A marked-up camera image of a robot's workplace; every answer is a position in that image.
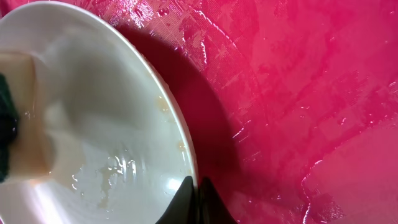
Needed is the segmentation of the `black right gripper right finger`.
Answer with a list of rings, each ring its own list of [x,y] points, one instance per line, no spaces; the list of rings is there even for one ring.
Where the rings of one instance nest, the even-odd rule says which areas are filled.
[[[237,224],[209,178],[202,179],[199,191],[200,224]]]

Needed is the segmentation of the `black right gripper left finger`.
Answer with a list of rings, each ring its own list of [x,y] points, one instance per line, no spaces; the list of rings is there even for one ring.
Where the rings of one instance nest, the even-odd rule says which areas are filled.
[[[192,176],[186,176],[156,224],[196,224],[196,196]]]

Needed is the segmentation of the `white plate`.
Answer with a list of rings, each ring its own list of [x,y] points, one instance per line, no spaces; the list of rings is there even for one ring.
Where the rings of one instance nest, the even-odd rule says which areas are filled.
[[[192,140],[168,86],[116,29],[62,2],[1,19],[1,48],[30,54],[50,174],[1,187],[4,223],[155,223],[187,176]]]

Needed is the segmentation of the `green yellow sponge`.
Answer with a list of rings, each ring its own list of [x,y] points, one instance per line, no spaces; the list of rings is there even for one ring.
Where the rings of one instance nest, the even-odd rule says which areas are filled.
[[[33,59],[1,53],[1,183],[49,174],[53,152],[44,133]]]

